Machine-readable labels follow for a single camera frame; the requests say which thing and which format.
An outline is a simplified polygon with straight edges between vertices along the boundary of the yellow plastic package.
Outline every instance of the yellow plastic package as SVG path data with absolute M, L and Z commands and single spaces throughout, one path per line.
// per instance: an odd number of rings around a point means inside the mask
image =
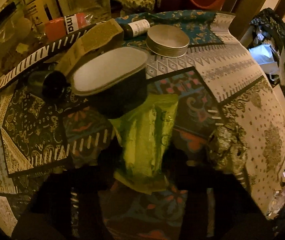
M 150 94 L 136 109 L 110 120 L 124 149 L 124 163 L 115 171 L 115 179 L 146 194 L 166 190 L 168 181 L 161 173 L 161 162 L 170 143 L 177 106 L 177 95 Z

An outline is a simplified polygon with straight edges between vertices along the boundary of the brown box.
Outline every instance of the brown box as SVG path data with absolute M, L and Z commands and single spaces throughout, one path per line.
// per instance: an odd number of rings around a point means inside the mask
M 80 37 L 61 58 L 55 70 L 62 72 L 67 79 L 84 63 L 101 53 L 121 46 L 124 32 L 115 19 L 97 24 Z

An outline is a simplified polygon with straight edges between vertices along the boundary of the bottle with white label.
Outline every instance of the bottle with white label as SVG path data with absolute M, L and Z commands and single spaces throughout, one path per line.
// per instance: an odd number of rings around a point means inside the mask
M 42 33 L 46 22 L 60 17 L 56 0 L 25 0 L 25 3 L 28 15 Z
M 148 31 L 148 29 L 155 25 L 155 22 L 151 19 L 143 19 L 136 22 L 122 25 L 124 30 L 124 39 L 131 39 L 142 35 Z

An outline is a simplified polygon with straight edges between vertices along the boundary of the round metal tin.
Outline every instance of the round metal tin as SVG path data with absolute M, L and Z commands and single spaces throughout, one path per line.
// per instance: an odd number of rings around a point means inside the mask
M 175 26 L 155 25 L 147 32 L 146 45 L 160 56 L 181 57 L 187 52 L 189 37 Z

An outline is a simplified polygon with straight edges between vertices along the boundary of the tablecloth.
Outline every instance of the tablecloth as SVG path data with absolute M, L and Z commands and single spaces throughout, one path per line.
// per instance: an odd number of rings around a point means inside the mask
M 217 126 L 241 125 L 249 150 L 245 168 L 235 176 L 266 212 L 285 164 L 285 119 L 263 71 L 228 31 L 235 16 L 192 10 L 116 20 L 125 24 L 148 17 L 181 28 L 190 38 L 188 52 L 180 58 L 153 54 L 145 35 L 123 44 L 149 51 L 149 93 L 178 95 L 175 146 L 190 160 L 199 160 Z M 0 198 L 1 208 L 9 213 L 6 219 L 15 224 L 55 169 L 94 165 L 114 136 L 110 122 L 90 101 L 71 91 L 62 103 L 52 105 L 30 96 L 22 81 L 0 92 Z M 115 239 L 175 240 L 187 196 L 173 184 L 167 191 L 145 195 L 116 182 L 111 190 L 100 192 L 104 223 Z M 77 202 L 72 208 L 77 224 Z

